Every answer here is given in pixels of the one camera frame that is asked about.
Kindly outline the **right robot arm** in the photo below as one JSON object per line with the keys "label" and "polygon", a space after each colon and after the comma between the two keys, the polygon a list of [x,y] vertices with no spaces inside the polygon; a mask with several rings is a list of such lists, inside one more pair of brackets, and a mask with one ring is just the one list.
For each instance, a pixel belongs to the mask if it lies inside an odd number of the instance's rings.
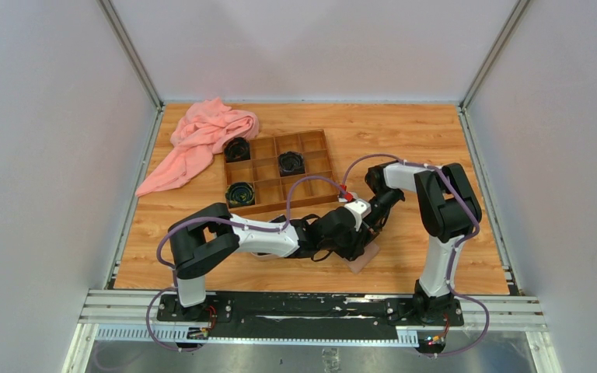
{"label": "right robot arm", "polygon": [[368,169],[365,182],[374,193],[365,227],[374,239],[404,192],[417,196],[421,222],[429,234],[423,272],[416,281],[408,313],[432,324],[456,306],[453,289],[461,248],[480,231],[482,210],[463,167],[416,166],[387,162]]}

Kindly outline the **pink leather card holder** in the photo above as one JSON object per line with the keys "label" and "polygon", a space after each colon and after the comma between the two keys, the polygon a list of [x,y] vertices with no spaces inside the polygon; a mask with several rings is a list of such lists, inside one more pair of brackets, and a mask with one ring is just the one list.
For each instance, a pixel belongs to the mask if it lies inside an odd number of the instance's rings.
{"label": "pink leather card holder", "polygon": [[359,274],[378,255],[379,251],[379,246],[375,242],[370,242],[357,259],[344,262],[353,274]]}

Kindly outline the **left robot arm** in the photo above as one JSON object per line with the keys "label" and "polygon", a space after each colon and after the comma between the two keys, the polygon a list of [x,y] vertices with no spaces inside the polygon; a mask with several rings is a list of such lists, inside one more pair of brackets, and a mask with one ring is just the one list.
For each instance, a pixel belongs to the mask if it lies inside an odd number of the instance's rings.
{"label": "left robot arm", "polygon": [[177,279],[177,311],[189,321],[205,315],[205,276],[233,253],[306,259],[327,251],[347,260],[358,258],[371,212],[370,203],[354,200],[322,217],[264,222],[242,218],[226,204],[214,203],[178,221],[166,235]]}

